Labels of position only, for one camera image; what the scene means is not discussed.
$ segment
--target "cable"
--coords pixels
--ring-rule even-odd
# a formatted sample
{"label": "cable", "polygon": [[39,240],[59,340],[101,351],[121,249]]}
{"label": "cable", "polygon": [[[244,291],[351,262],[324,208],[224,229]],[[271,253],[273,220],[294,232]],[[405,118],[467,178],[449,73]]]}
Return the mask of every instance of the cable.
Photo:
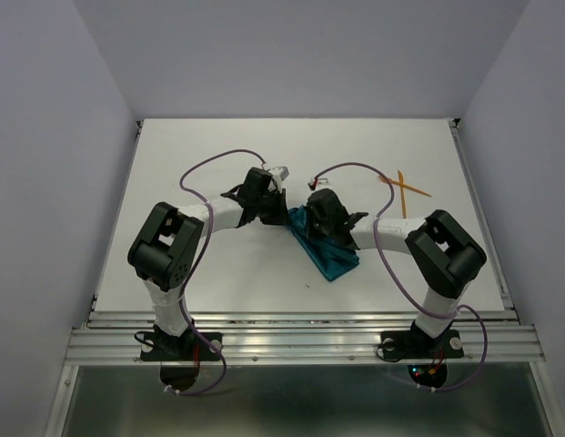
{"label": "cable", "polygon": [[[483,349],[482,349],[482,357],[480,358],[480,362],[478,367],[476,368],[476,370],[474,371],[474,373],[472,373],[466,380],[458,382],[456,384],[450,385],[449,387],[444,387],[444,388],[439,388],[439,389],[434,389],[433,387],[429,388],[431,391],[452,391],[452,390],[456,390],[464,385],[466,385],[467,383],[469,383],[470,381],[472,381],[481,371],[482,371],[482,367],[484,366],[484,361],[486,360],[486,356],[489,350],[489,335],[486,331],[486,326],[484,326],[484,320],[482,320],[482,318],[480,317],[480,315],[476,312],[476,310],[474,310],[472,307],[470,307],[469,305],[466,304],[460,304],[458,305],[458,307],[456,308],[456,310],[454,312],[451,312],[449,314],[437,314],[435,312],[431,312],[429,310],[426,310],[425,308],[423,308],[421,305],[419,305],[412,297],[411,295],[408,293],[408,291],[405,289],[405,287],[403,286],[403,284],[401,283],[401,281],[399,280],[398,276],[396,275],[395,271],[393,270],[393,268],[391,268],[391,266],[389,265],[389,262],[385,256],[385,253],[383,252],[383,249],[381,248],[381,244],[379,241],[379,233],[378,233],[378,222],[379,219],[381,218],[381,215],[388,210],[388,208],[391,206],[391,204],[393,203],[393,199],[395,198],[395,189],[393,188],[393,184],[391,183],[391,180],[385,175],[383,174],[383,172],[381,172],[380,170],[377,170],[376,168],[368,165],[368,164],[363,164],[360,162],[344,162],[342,164],[336,164],[335,166],[329,167],[325,170],[322,170],[320,173],[318,173],[316,176],[314,176],[314,180],[315,180],[315,184],[318,182],[318,178],[320,178],[322,175],[328,173],[331,170],[334,170],[336,168],[342,168],[342,167],[348,167],[348,166],[354,166],[354,167],[363,167],[363,168],[367,168],[371,171],[374,171],[375,173],[377,173],[384,181],[387,182],[388,186],[389,186],[389,192],[390,192],[390,196],[389,196],[389,200],[387,201],[387,203],[385,204],[385,206],[379,210],[379,212],[377,213],[377,215],[375,216],[375,220],[373,221],[373,238],[375,240],[375,244],[377,246],[377,250],[379,253],[379,256],[381,257],[381,260],[383,261],[383,265],[385,266],[386,270],[389,273],[389,276],[393,279],[393,281],[395,282],[395,284],[398,286],[399,290],[403,293],[403,295],[406,297],[406,299],[420,312],[426,314],[427,316],[433,317],[434,319],[442,319],[442,320],[448,320],[448,319],[454,319],[457,315],[460,309],[465,308],[466,310],[469,310],[474,317],[476,318],[476,320],[479,322],[480,327],[482,328],[482,336],[483,336]],[[379,357],[379,353],[378,350],[380,348],[378,347],[375,351],[375,354],[378,356],[378,358],[382,359],[383,361],[385,361],[385,359],[383,359],[382,357]]]}
{"label": "cable", "polygon": [[[219,154],[215,155],[214,157],[208,158],[205,161],[201,161],[200,163],[195,164],[192,168],[190,168],[188,171],[186,171],[183,174],[183,176],[179,180],[179,186],[181,187],[181,189],[187,191],[187,188],[185,188],[185,185],[183,185],[183,182],[185,181],[185,178],[187,176],[189,176],[195,170],[197,170],[198,168],[204,166],[205,164],[207,164],[211,161],[215,161],[216,159],[226,157],[227,155],[232,155],[234,153],[248,153],[250,155],[254,155],[256,158],[258,158],[262,162],[262,165],[266,164],[266,160],[263,159],[262,156],[259,153],[255,152],[254,150],[248,150],[247,148],[234,148],[233,150],[228,150],[227,152],[219,153]],[[192,191],[189,191],[189,192],[191,194],[195,194],[198,198],[202,198],[202,197],[200,197],[201,195],[199,193],[194,193]]]}
{"label": "cable", "polygon": [[225,157],[227,155],[234,154],[234,153],[248,153],[250,155],[254,155],[255,157],[257,157],[262,162],[262,164],[266,163],[266,160],[264,160],[257,152],[254,152],[252,150],[247,150],[247,149],[244,149],[244,148],[237,148],[237,149],[234,149],[234,150],[229,150],[229,151],[224,152],[224,153],[220,153],[218,155],[215,155],[214,157],[208,158],[204,161],[201,161],[198,164],[195,164],[192,168],[190,168],[188,171],[186,171],[183,174],[183,176],[181,177],[181,179],[179,180],[179,186],[181,187],[181,189],[183,189],[187,193],[193,194],[194,196],[199,198],[202,202],[204,202],[205,206],[207,207],[207,211],[209,213],[209,217],[207,219],[206,240],[204,241],[203,246],[201,247],[201,250],[199,251],[199,255],[197,256],[195,262],[193,263],[193,266],[191,267],[189,274],[187,275],[185,281],[183,282],[183,284],[181,285],[181,288],[179,289],[179,299],[178,299],[179,309],[181,311],[181,314],[183,315],[183,318],[185,319],[185,322],[186,322],[188,328],[190,328],[191,331],[196,335],[196,337],[198,337],[206,346],[208,346],[209,349],[211,349],[213,352],[215,352],[216,355],[218,356],[218,358],[223,363],[223,368],[222,368],[222,371],[221,371],[221,374],[219,375],[219,377],[204,389],[201,389],[201,390],[198,390],[198,391],[177,391],[177,390],[174,390],[171,386],[165,385],[163,383],[166,391],[170,391],[170,392],[177,394],[179,396],[198,396],[199,394],[203,394],[207,391],[210,391],[211,389],[216,387],[220,382],[222,382],[222,380],[226,377],[226,374],[227,374],[226,357],[224,357],[223,353],[221,352],[221,349],[219,349],[218,347],[213,345],[211,343],[211,341],[206,339],[204,337],[204,335],[201,332],[199,332],[199,330],[196,328],[195,324],[193,323],[193,321],[189,317],[189,311],[187,309],[187,303],[186,303],[186,300],[185,300],[185,288],[187,287],[187,284],[189,283],[189,281],[191,280],[191,277],[195,273],[197,266],[199,265],[199,262],[201,262],[201,259],[205,255],[206,250],[207,250],[207,246],[209,246],[209,241],[211,240],[211,233],[213,232],[213,223],[214,223],[215,212],[213,210],[213,207],[209,203],[209,200],[207,200],[207,198],[205,196],[203,196],[201,193],[195,191],[192,188],[185,187],[184,182],[185,182],[185,178],[187,176],[189,176],[191,173],[193,173],[195,170],[197,170],[198,168],[200,168],[200,167],[204,166],[205,164],[207,164],[211,161],[214,161],[218,158],[222,158],[222,157]]}
{"label": "cable", "polygon": [[155,348],[155,345],[152,342],[147,341],[145,339],[141,339],[140,337],[138,337],[138,334],[146,334],[145,331],[140,330],[140,331],[135,332],[135,340],[138,341],[140,344],[144,344],[145,346],[148,346],[151,349]]}
{"label": "cable", "polygon": [[483,337],[483,340],[482,340],[482,356],[480,357],[480,362],[479,362],[478,367],[468,378],[466,378],[464,381],[450,385],[449,387],[443,387],[443,388],[440,388],[440,389],[436,389],[436,391],[452,391],[452,390],[459,389],[460,387],[468,384],[470,381],[472,381],[474,378],[476,378],[476,376],[482,371],[482,368],[484,367],[484,361],[486,360],[486,356],[489,352],[489,334],[486,331],[486,326],[484,326],[484,320],[480,317],[480,315],[476,312],[476,310],[474,310],[472,307],[470,307],[470,305],[460,304],[460,305],[458,305],[458,309],[460,309],[460,308],[465,308],[466,310],[468,310],[472,314],[474,314],[474,317],[479,322],[480,327],[482,328],[482,337]]}
{"label": "cable", "polygon": [[383,213],[385,211],[387,211],[388,208],[393,203],[393,199],[395,198],[395,189],[393,188],[393,184],[391,183],[391,180],[387,176],[385,176],[385,174],[382,171],[377,170],[376,168],[374,168],[374,167],[372,167],[368,164],[363,164],[361,162],[344,162],[342,164],[336,164],[336,166],[329,167],[326,170],[322,170],[320,173],[318,173],[316,176],[314,176],[315,183],[318,181],[318,178],[320,178],[322,175],[328,173],[329,171],[334,170],[336,168],[348,167],[348,166],[363,167],[363,168],[367,168],[371,171],[374,171],[375,173],[380,175],[381,178],[383,180],[385,180],[387,182],[388,186],[389,186],[389,192],[390,192],[389,200],[387,201],[385,206],[382,209],[379,210],[379,212],[375,216],[375,220],[373,220],[373,238],[375,239],[375,244],[377,246],[377,251],[379,253],[379,257],[381,258],[381,261],[383,261],[383,265],[385,266],[385,269],[388,271],[389,276],[395,282],[395,285],[398,286],[399,290],[403,293],[403,295],[409,301],[409,303],[411,303],[419,312],[423,312],[427,316],[433,317],[434,319],[442,319],[442,320],[454,319],[456,317],[456,315],[458,314],[458,310],[451,312],[449,314],[438,314],[438,313],[426,310],[421,305],[419,305],[411,297],[411,295],[408,293],[408,291],[405,289],[405,287],[403,286],[403,284],[399,280],[399,278],[396,275],[393,268],[391,268],[391,266],[389,265],[389,261],[388,261],[387,257],[385,256],[385,253],[383,252],[383,249],[381,248],[381,244],[380,244],[380,241],[379,241],[378,222],[379,222],[379,219],[381,218],[381,216],[383,215]]}

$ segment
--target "screw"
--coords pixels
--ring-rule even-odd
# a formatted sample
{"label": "screw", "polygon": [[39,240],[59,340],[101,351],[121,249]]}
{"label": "screw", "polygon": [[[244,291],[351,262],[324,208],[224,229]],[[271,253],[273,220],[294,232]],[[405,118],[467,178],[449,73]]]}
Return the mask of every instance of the screw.
{"label": "screw", "polygon": [[[221,351],[221,341],[219,340],[212,340],[211,344],[218,350]],[[209,350],[211,353],[216,353],[213,349]]]}
{"label": "screw", "polygon": [[449,339],[449,345],[454,351],[459,351],[462,349],[462,340],[458,337],[452,337]]}

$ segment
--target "black mounting bracket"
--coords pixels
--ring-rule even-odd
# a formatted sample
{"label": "black mounting bracket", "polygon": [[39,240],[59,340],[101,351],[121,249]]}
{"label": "black mounting bracket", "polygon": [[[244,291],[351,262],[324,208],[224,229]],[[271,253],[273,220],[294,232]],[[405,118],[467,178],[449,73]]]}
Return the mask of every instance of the black mounting bracket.
{"label": "black mounting bracket", "polygon": [[457,330],[445,330],[438,341],[424,341],[414,330],[385,330],[381,332],[380,350],[385,361],[430,360],[444,351],[446,360],[464,357],[462,341]]}
{"label": "black mounting bracket", "polygon": [[[164,333],[156,325],[153,332],[139,332],[142,341],[152,344],[150,351],[141,348],[140,360],[144,362],[158,361],[193,361],[195,349],[199,346],[198,358],[200,361],[219,361],[219,357],[201,341],[192,330],[187,329],[181,336],[175,337]],[[202,332],[203,336],[211,341],[218,341],[221,347],[223,334],[221,332]]]}

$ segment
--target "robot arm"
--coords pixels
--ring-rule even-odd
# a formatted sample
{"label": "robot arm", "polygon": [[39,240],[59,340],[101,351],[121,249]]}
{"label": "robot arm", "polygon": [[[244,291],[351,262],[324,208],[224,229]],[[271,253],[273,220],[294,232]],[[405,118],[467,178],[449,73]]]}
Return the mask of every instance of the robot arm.
{"label": "robot arm", "polygon": [[[330,237],[351,249],[375,249],[375,218],[348,214],[327,179],[319,179],[306,205],[308,237]],[[452,313],[487,257],[479,244],[446,211],[427,218],[382,218],[377,223],[381,247],[411,255],[428,283],[423,309],[437,315]],[[436,349],[450,319],[421,312],[412,330],[429,349]]]}
{"label": "robot arm", "polygon": [[[214,213],[212,232],[240,228],[255,218],[268,225],[287,225],[290,218],[283,189],[287,176],[286,167],[251,168],[242,184],[209,200]],[[170,336],[179,337],[187,329],[178,305],[179,291],[199,241],[207,234],[208,220],[207,205],[176,208],[158,203],[128,252],[128,263],[145,282],[153,301],[155,325]]]}

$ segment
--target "metal frame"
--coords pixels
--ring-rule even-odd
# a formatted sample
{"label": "metal frame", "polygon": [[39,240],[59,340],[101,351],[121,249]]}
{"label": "metal frame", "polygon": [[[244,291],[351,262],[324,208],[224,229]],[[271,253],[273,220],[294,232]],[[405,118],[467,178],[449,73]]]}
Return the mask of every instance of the metal frame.
{"label": "metal frame", "polygon": [[539,391],[540,402],[545,411],[551,433],[555,437],[565,437],[565,416],[547,371],[547,363],[532,362],[530,369]]}
{"label": "metal frame", "polygon": [[[449,128],[505,308],[504,311],[485,311],[481,314],[489,334],[487,362],[529,362],[551,432],[555,436],[565,436],[565,421],[550,383],[537,332],[532,326],[520,325],[474,188],[456,123],[449,120]],[[416,315],[413,311],[193,314],[196,325],[202,331],[217,330],[224,334],[222,351],[232,366],[388,365],[375,356],[381,332],[408,329]],[[139,359],[140,346],[133,339],[137,330],[150,330],[154,318],[152,311],[92,311],[83,328],[72,332],[46,436],[59,436],[64,430],[79,366],[158,365]],[[480,325],[470,313],[461,313],[454,322],[454,328],[460,332],[466,352],[464,359],[454,362],[478,362],[482,353]],[[221,364],[217,361],[204,362],[205,365]]]}
{"label": "metal frame", "polygon": [[45,437],[60,436],[62,432],[64,432],[66,416],[70,408],[72,395],[74,394],[78,370],[79,368],[77,366],[64,366],[62,369],[60,381],[55,391],[52,411],[49,414],[47,426],[45,427]]}

